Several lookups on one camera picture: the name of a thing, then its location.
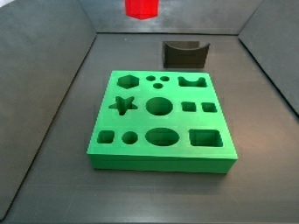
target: arch-shaped hole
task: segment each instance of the arch-shaped hole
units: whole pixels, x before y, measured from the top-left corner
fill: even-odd
[[[174,110],[174,104],[163,97],[155,97],[146,103],[147,111],[155,116],[166,116]]]
[[[187,88],[206,88],[207,82],[202,77],[198,80],[186,80],[183,77],[179,77],[179,86]]]
[[[129,131],[123,135],[122,140],[126,144],[134,144],[138,141],[138,134],[134,131]]]
[[[150,144],[170,146],[179,142],[179,134],[173,129],[158,128],[146,132],[145,138]]]

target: small square hole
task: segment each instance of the small square hole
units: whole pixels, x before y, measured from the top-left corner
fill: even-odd
[[[193,146],[222,147],[221,132],[215,129],[191,129],[190,139]]]
[[[210,113],[217,113],[218,112],[215,103],[213,103],[213,102],[203,102],[201,105],[202,105],[203,112],[210,112]]]
[[[98,143],[99,144],[113,144],[114,139],[115,139],[115,131],[102,130],[98,133]]]
[[[185,102],[182,103],[182,111],[197,112],[197,105],[195,105],[195,102],[185,101]]]

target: dark gray arch block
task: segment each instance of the dark gray arch block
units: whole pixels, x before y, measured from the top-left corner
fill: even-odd
[[[78,0],[0,8],[0,220],[95,36]]]
[[[205,68],[210,45],[202,45],[201,41],[165,41],[163,67]]]
[[[265,0],[239,39],[299,114],[299,1]]]

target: green foam block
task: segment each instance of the green foam block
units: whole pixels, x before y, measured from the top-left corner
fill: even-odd
[[[210,75],[114,71],[89,157],[95,169],[227,173],[238,154]]]

